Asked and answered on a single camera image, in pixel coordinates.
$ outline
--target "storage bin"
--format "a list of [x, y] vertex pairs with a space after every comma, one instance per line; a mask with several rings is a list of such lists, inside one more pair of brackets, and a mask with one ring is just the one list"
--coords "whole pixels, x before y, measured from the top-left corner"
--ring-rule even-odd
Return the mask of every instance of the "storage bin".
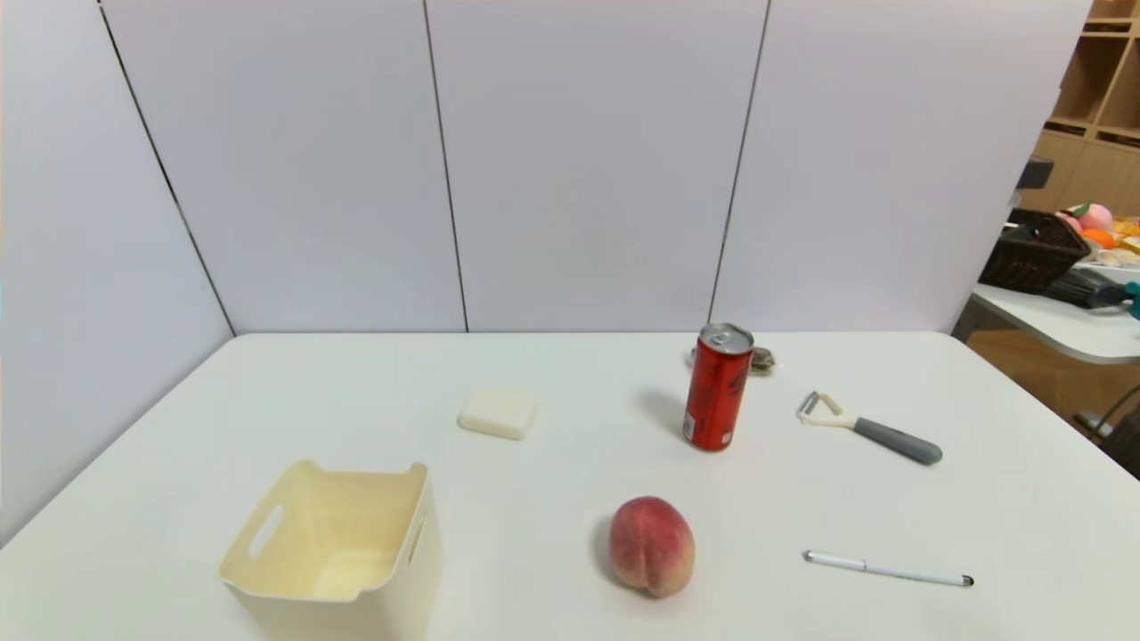
[[291, 465], [218, 570], [272, 641], [421, 641], [443, 567], [427, 468]]
[[1051, 213], [1015, 209], [1009, 221], [1026, 226], [1034, 237], [999, 238], [979, 283], [1040, 294], [1089, 253], [1084, 238]]

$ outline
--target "bin handle hole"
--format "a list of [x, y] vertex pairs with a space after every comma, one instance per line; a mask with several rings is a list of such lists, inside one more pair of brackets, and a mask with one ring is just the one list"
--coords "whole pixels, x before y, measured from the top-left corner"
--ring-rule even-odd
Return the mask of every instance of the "bin handle hole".
[[253, 539], [250, 541], [250, 546], [245, 549], [251, 559], [256, 559], [266, 550], [269, 539], [277, 534], [277, 528], [282, 525], [284, 516], [285, 509], [280, 505], [277, 505], [272, 512], [269, 512], [269, 516], [266, 517], [264, 522], [258, 529], [258, 534], [253, 535]]
[[427, 517], [420, 521], [420, 529], [416, 530], [416, 537], [412, 539], [412, 550], [408, 552], [408, 565], [416, 559], [416, 550], [420, 549], [420, 538], [424, 535], [424, 526], [427, 525]]

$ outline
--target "wooden shelf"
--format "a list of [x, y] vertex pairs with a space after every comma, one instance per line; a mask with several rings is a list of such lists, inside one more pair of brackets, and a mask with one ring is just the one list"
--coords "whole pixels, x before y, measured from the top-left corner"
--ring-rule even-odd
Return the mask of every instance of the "wooden shelf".
[[1089, 19], [1132, 18], [1137, 15], [1137, 0], [1093, 0]]
[[1129, 129], [1124, 127], [1098, 127], [1096, 138], [1102, 143], [1140, 148], [1140, 129]]
[[1052, 119], [1091, 123], [1100, 111], [1108, 86], [1127, 48], [1127, 38], [1100, 38], [1084, 34], [1077, 41], [1073, 59], [1061, 80], [1061, 95]]
[[1034, 155], [1053, 160], [1023, 206], [1097, 202], [1140, 217], [1140, 2], [1096, 0]]
[[1129, 44], [1097, 124], [1106, 131], [1140, 130], [1140, 47]]

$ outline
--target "vegetable peeler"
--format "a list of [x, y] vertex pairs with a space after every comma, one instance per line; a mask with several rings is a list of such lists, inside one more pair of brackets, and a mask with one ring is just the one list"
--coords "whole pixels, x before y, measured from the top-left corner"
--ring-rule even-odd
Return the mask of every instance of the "vegetable peeler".
[[[812, 415], [812, 411], [815, 409], [816, 404], [821, 400], [831, 409], [830, 416]], [[861, 416], [844, 414], [844, 408], [825, 393], [813, 391], [807, 395], [804, 403], [799, 404], [796, 416], [805, 425], [825, 425], [829, 428], [855, 430], [855, 433], [866, 437], [888, 449], [894, 449], [898, 454], [918, 461], [923, 465], [934, 465], [938, 461], [942, 461], [942, 448], [937, 445], [928, 440], [922, 440], [917, 436], [901, 432], [894, 428], [888, 428], [882, 423], [876, 423]]]

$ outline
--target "floor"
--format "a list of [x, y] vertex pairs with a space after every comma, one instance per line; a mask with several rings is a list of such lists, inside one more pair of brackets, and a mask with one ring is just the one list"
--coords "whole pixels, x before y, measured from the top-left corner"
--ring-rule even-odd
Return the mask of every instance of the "floor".
[[[1104, 414], [1124, 392], [1140, 384], [1140, 365], [1083, 363], [1020, 330], [977, 331], [967, 344], [1086, 436], [1088, 430], [1077, 425], [1074, 414]], [[1119, 414], [1133, 405], [1122, 407]]]

